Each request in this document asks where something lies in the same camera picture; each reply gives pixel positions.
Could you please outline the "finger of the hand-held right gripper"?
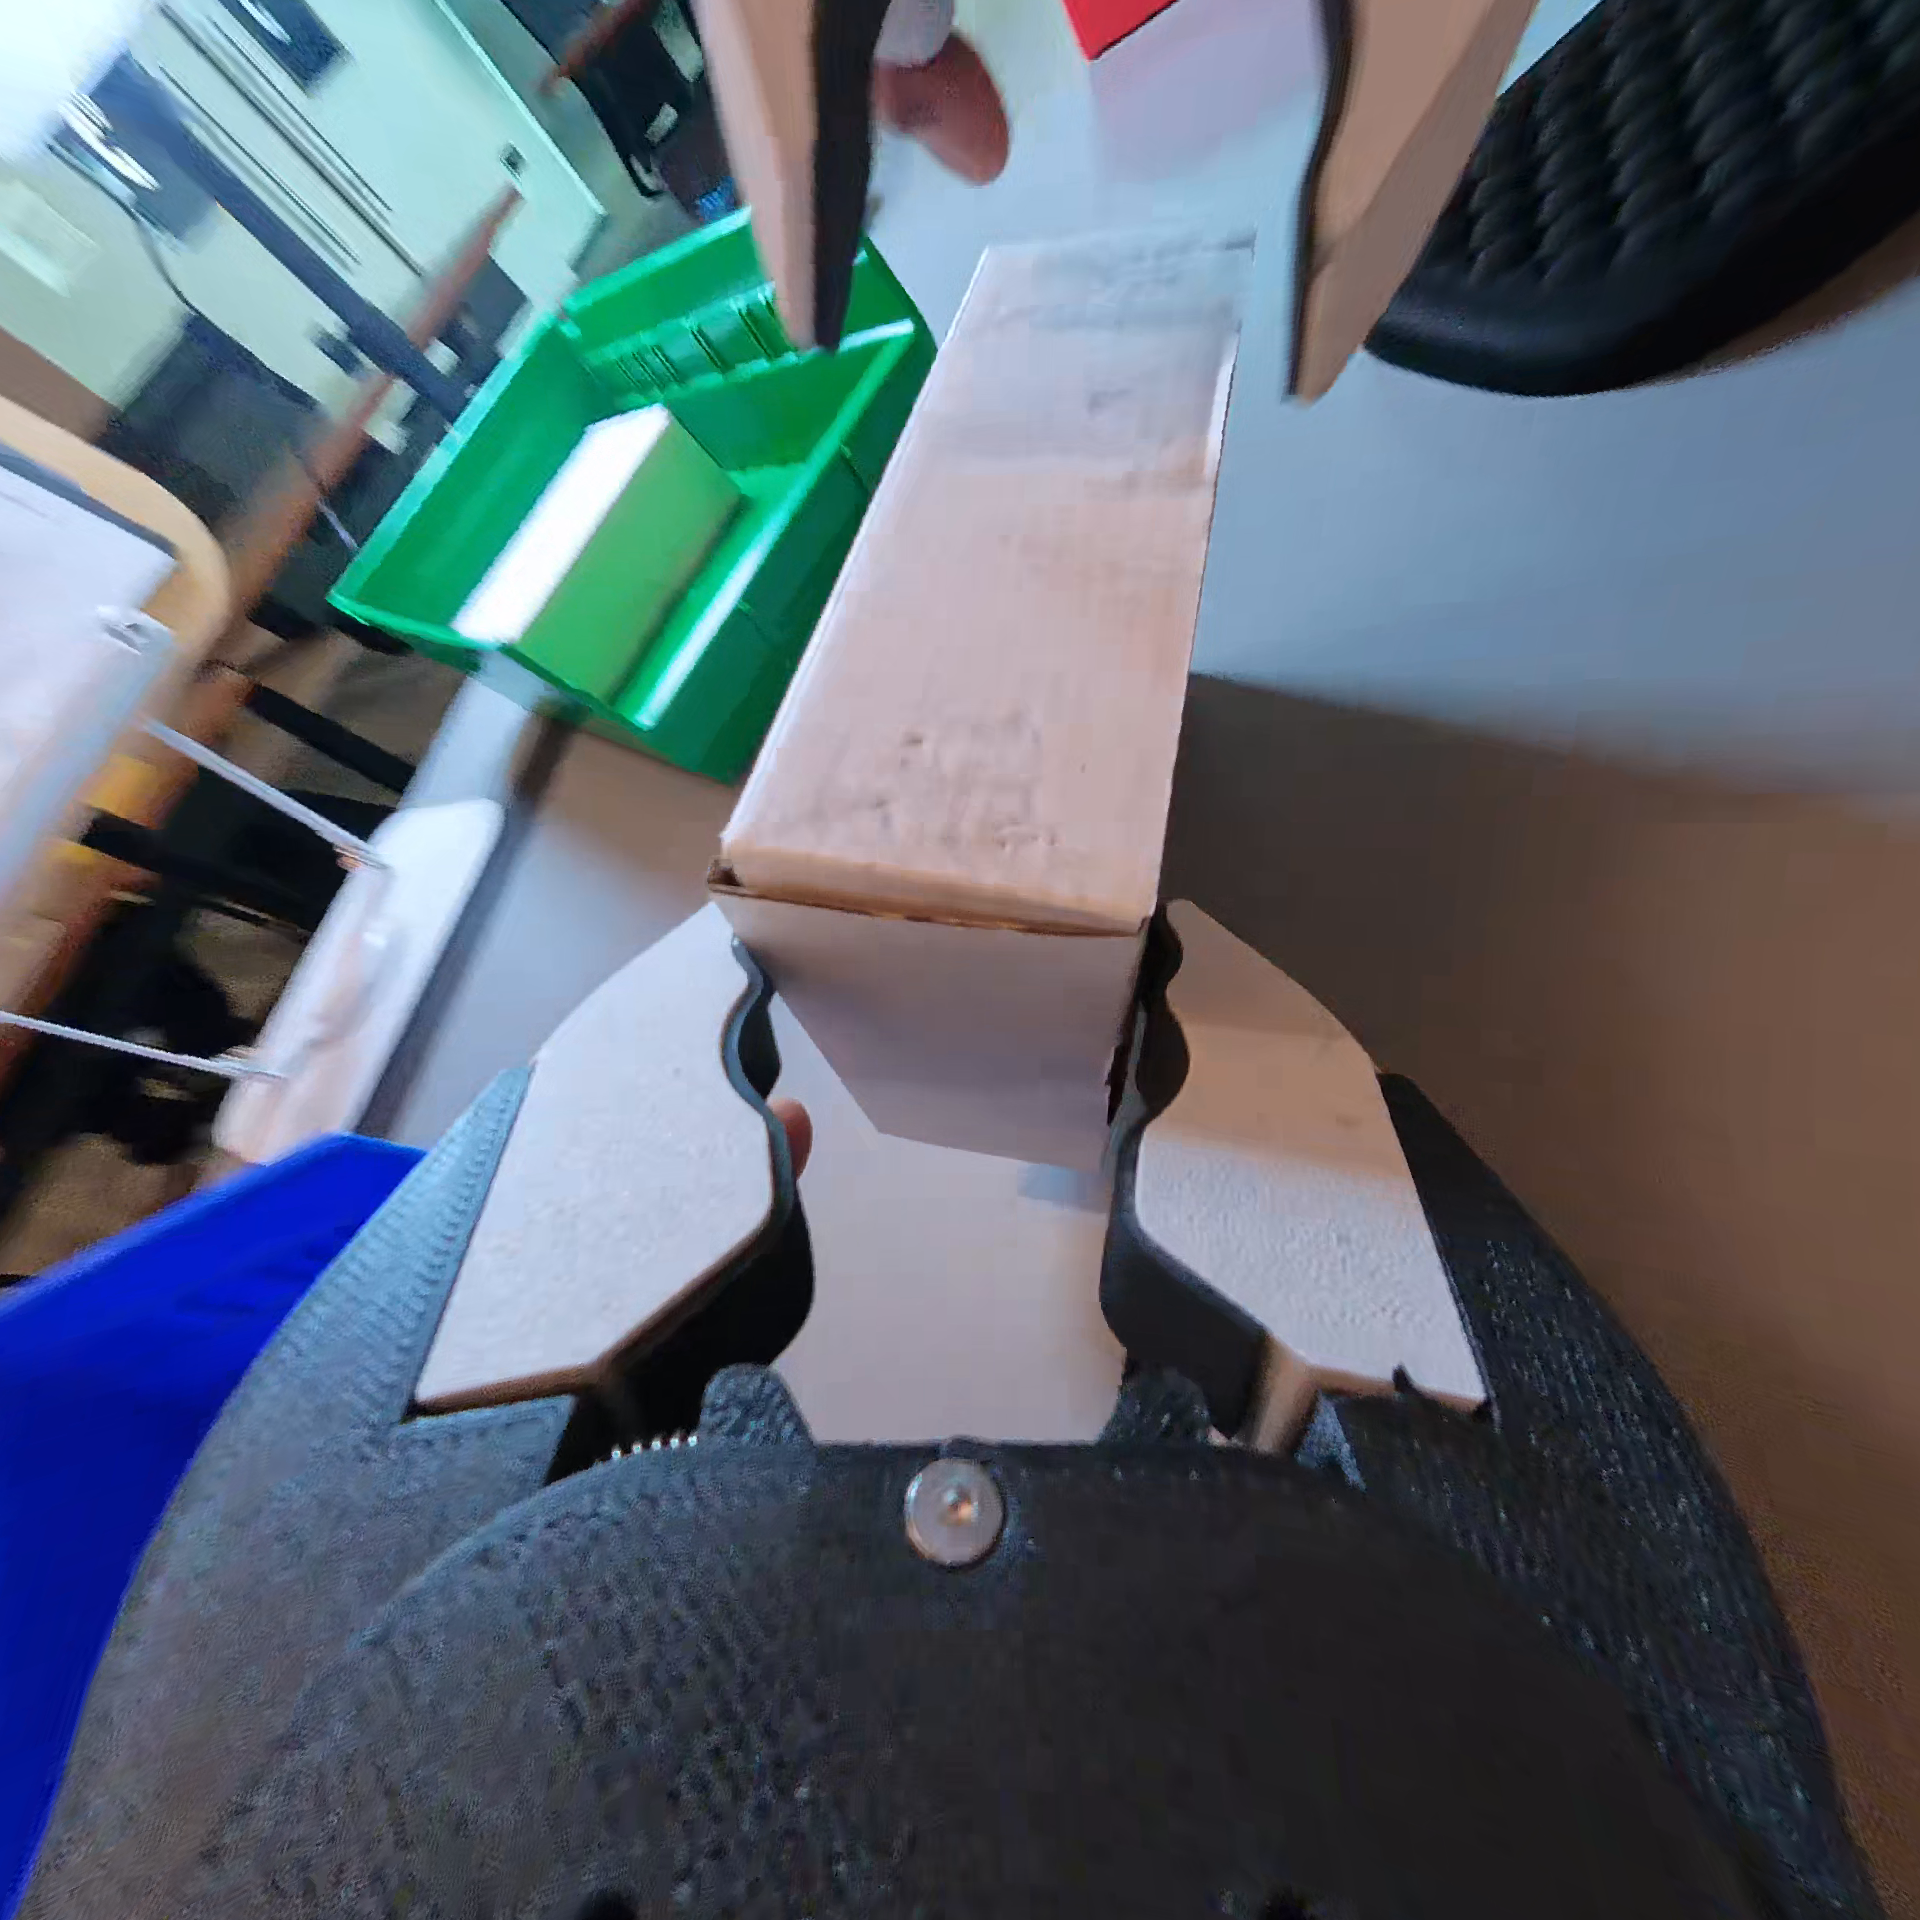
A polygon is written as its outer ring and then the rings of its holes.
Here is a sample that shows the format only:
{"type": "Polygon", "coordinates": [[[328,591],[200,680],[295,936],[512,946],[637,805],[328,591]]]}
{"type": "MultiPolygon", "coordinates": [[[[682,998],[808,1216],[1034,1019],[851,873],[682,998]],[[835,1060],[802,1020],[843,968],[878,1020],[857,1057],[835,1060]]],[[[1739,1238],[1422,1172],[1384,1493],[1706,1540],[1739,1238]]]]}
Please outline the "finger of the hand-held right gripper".
{"type": "Polygon", "coordinates": [[[1535,3],[1315,10],[1325,80],[1293,216],[1293,401],[1328,396],[1386,311],[1464,175],[1535,3]]]}
{"type": "Polygon", "coordinates": [[[886,3],[695,3],[731,181],[794,348],[848,325],[886,3]]]}

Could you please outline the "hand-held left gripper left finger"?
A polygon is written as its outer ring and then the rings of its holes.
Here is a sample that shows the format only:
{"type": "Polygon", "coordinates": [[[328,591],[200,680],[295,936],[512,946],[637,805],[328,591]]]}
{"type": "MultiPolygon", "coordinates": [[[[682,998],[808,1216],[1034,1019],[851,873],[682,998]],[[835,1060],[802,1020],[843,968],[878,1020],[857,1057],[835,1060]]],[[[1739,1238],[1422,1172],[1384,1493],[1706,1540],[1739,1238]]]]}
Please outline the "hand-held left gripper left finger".
{"type": "Polygon", "coordinates": [[[652,1444],[770,1365],[813,1299],[777,1077],[773,986],[715,908],[587,994],[525,1071],[414,1408],[571,1396],[652,1444]]]}

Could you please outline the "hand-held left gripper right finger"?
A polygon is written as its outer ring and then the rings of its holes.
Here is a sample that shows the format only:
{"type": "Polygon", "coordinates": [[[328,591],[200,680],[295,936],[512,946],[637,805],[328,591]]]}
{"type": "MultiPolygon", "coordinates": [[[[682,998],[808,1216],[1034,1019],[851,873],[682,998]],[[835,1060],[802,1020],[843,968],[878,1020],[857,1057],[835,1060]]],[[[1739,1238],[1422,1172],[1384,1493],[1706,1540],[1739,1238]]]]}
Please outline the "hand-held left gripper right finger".
{"type": "Polygon", "coordinates": [[[1098,1301],[1252,1450],[1322,1396],[1489,1401],[1374,1060],[1188,899],[1146,944],[1098,1301]]]}

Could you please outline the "green plastic bin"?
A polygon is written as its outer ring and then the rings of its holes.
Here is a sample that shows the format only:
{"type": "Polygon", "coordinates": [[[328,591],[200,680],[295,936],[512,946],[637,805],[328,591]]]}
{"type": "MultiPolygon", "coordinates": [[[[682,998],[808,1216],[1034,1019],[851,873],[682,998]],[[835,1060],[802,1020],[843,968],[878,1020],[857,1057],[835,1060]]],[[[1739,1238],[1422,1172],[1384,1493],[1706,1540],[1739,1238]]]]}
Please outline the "green plastic bin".
{"type": "Polygon", "coordinates": [[[339,622],[476,672],[456,613],[590,427],[652,404],[740,493],[679,600],[646,628],[646,510],[585,600],[502,642],[538,705],[708,781],[736,781],[773,723],[937,350],[871,238],[840,348],[785,341],[750,216],[685,233],[532,323],[328,592],[339,622]]]}

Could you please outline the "white cardboard box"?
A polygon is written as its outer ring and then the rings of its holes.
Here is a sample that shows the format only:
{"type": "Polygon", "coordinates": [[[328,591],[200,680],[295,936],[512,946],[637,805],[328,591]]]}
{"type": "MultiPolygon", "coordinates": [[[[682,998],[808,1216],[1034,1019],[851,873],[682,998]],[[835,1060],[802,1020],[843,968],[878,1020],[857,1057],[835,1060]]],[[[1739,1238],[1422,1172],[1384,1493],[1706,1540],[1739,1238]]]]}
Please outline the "white cardboard box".
{"type": "Polygon", "coordinates": [[[708,888],[884,1133],[1102,1162],[1252,269],[981,252],[722,833],[708,888]]]}
{"type": "Polygon", "coordinates": [[[450,632],[610,704],[731,534],[748,493],[661,404],[590,425],[450,632]]]}

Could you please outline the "blue plastic bin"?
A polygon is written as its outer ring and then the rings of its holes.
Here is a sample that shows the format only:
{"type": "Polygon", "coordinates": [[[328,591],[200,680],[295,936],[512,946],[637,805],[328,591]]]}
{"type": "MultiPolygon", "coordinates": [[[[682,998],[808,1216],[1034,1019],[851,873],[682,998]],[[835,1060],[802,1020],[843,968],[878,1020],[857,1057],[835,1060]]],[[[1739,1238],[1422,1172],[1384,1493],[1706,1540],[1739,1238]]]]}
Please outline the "blue plastic bin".
{"type": "Polygon", "coordinates": [[[138,1556],[252,1357],[422,1149],[322,1137],[5,1285],[2,1913],[138,1556]]]}

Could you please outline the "wooden document board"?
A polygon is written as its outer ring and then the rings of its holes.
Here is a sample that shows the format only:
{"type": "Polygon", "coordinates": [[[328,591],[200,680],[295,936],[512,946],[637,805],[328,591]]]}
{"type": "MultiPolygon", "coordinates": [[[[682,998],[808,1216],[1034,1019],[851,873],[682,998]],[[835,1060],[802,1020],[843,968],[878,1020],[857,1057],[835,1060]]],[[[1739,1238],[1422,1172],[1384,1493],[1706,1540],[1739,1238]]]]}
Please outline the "wooden document board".
{"type": "MultiPolygon", "coordinates": [[[[161,481],[112,459],[62,422],[2,399],[5,453],[35,462],[71,481],[98,508],[119,510],[142,530],[173,546],[173,574],[155,588],[146,613],[182,647],[146,717],[197,726],[203,662],[225,636],[231,613],[231,578],[225,549],[161,481]]],[[[187,763],[161,744],[120,726],[91,765],[80,796],[63,810],[48,842],[35,850],[25,881],[5,901],[5,1019],[38,1019],[78,975],[112,905],[134,899],[148,870],[98,848],[81,848],[85,829],[105,824],[156,829],[187,787],[187,763]]]]}

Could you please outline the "printed instruction sheet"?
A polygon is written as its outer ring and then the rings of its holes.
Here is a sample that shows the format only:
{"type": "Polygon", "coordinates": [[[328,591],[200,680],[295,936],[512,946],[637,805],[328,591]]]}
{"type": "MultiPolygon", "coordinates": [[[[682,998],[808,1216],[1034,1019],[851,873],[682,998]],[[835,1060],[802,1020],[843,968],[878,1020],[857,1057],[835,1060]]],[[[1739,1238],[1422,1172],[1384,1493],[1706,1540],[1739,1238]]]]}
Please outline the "printed instruction sheet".
{"type": "Polygon", "coordinates": [[[2,899],[174,659],[146,615],[170,542],[2,452],[2,899]]]}

